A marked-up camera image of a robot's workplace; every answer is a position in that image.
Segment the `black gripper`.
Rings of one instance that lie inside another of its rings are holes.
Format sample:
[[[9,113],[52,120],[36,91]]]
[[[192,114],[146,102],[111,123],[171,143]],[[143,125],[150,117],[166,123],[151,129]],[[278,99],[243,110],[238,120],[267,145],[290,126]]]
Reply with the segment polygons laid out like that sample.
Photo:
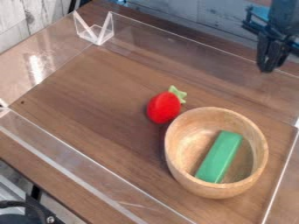
[[[258,34],[256,65],[271,73],[284,64],[290,48],[299,50],[299,5],[248,6],[246,12],[242,27]]]

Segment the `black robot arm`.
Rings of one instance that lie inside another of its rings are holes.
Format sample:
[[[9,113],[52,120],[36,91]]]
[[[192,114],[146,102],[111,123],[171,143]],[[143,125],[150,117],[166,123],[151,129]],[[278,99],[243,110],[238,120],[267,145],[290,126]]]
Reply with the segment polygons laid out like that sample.
[[[290,54],[299,57],[299,0],[248,6],[242,27],[256,35],[256,65],[263,73],[280,67]]]

